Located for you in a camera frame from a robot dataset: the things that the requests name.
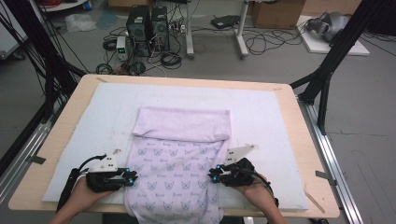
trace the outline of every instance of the wooden table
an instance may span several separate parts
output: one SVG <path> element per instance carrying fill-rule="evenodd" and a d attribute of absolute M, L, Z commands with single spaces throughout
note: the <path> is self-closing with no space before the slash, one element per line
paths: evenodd
<path fill-rule="evenodd" d="M 272 91 L 285 122 L 297 167 L 309 202 L 303 212 L 282 211 L 285 217 L 338 217 L 340 212 L 329 182 L 317 177 L 315 171 L 323 172 L 318 153 L 306 127 L 302 112 L 291 87 L 287 84 L 182 79 L 165 77 L 120 77 L 87 75 L 78 84 L 61 116 L 53 126 L 37 156 L 47 159 L 43 164 L 32 163 L 25 177 L 9 201 L 13 210 L 55 211 L 56 203 L 42 202 L 43 195 L 52 179 L 57 162 L 72 137 L 80 117 L 102 82 L 133 83 L 182 87 L 224 88 L 235 90 Z M 126 213 L 123 204 L 96 204 L 89 211 Z M 225 216 L 262 217 L 255 209 L 225 209 Z"/>

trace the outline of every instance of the white bracket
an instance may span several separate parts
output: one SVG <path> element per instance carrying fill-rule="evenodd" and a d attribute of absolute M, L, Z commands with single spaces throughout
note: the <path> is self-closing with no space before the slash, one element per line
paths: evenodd
<path fill-rule="evenodd" d="M 90 168 L 91 173 L 101 173 L 101 172 L 115 172 L 119 166 L 117 165 L 117 159 L 114 155 L 110 155 L 96 163 Z"/>
<path fill-rule="evenodd" d="M 234 147 L 227 149 L 227 155 L 225 157 L 224 165 L 230 165 L 235 162 L 240 161 L 242 158 L 246 157 L 246 155 L 254 150 L 255 148 L 259 148 L 257 145 L 248 145 L 245 147 Z"/>

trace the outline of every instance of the human arm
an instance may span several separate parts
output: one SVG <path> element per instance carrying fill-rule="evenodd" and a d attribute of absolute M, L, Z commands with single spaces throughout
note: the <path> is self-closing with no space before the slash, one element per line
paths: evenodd
<path fill-rule="evenodd" d="M 67 224 L 78 213 L 81 213 L 92 207 L 97 201 L 111 194 L 113 191 L 95 193 L 87 186 L 85 176 L 80 178 L 75 185 L 70 198 L 59 210 L 56 215 L 49 221 L 49 224 Z"/>
<path fill-rule="evenodd" d="M 260 180 L 255 179 L 250 186 L 234 187 L 234 189 L 242 193 L 253 206 L 262 211 L 270 224 L 287 223 L 276 207 L 270 192 Z"/>

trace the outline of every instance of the fabric fold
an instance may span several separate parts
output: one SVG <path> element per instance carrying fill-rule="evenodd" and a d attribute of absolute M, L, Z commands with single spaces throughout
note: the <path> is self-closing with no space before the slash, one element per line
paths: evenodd
<path fill-rule="evenodd" d="M 219 223 L 210 168 L 224 163 L 230 111 L 144 106 L 127 167 L 137 171 L 125 207 L 139 223 Z"/>

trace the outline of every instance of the plastic bag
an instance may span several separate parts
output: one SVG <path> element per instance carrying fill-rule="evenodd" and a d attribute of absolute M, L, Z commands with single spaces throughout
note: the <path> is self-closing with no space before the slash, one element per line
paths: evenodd
<path fill-rule="evenodd" d="M 95 22 L 90 15 L 73 14 L 65 18 L 67 32 L 91 31 L 96 29 Z"/>

